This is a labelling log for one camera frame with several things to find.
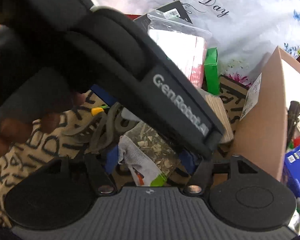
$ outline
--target metal screw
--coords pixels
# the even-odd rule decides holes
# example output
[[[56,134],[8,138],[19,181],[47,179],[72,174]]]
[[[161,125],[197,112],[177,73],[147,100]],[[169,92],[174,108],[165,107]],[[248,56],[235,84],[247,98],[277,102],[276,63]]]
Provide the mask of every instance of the metal screw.
[[[187,187],[187,190],[191,194],[198,194],[202,191],[202,188],[197,185],[190,185]]]
[[[109,185],[102,185],[98,188],[98,191],[102,194],[110,194],[114,191],[114,188]]]

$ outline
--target ribbed gray panel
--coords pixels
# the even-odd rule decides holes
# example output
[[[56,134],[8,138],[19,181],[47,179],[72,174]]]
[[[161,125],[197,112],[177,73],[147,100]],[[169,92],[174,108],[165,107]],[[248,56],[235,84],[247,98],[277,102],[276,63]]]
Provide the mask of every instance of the ribbed gray panel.
[[[12,231],[24,240],[291,240],[296,236],[287,227],[269,232],[231,228],[211,214],[204,201],[172,187],[125,187],[118,195],[99,198],[85,217],[68,227]]]

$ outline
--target yellow cap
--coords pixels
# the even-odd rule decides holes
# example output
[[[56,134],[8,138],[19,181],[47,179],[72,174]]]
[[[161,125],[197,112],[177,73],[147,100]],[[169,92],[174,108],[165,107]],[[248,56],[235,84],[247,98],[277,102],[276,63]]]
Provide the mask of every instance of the yellow cap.
[[[95,116],[95,115],[99,114],[100,112],[104,112],[103,108],[101,108],[101,107],[95,107],[95,108],[91,109],[92,116]]]

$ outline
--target transparent plastic bag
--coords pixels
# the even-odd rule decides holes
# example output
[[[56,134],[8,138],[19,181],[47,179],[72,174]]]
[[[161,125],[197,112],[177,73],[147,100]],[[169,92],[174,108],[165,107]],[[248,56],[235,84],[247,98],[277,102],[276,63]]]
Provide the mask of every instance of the transparent plastic bag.
[[[201,88],[203,64],[207,54],[209,31],[194,27],[181,18],[153,10],[148,13],[151,23],[148,35],[186,75],[190,82]]]

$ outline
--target barcode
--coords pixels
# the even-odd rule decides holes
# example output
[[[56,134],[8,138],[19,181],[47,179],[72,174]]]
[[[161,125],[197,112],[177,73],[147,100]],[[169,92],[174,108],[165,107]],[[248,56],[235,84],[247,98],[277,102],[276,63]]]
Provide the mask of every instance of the barcode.
[[[290,155],[290,156],[288,157],[288,160],[289,160],[290,163],[293,163],[293,162],[296,161],[296,159],[293,157],[293,155]]]
[[[170,11],[167,11],[167,12],[163,13],[163,15],[168,19],[172,18],[173,16],[180,17],[180,14],[177,9],[172,9]]]

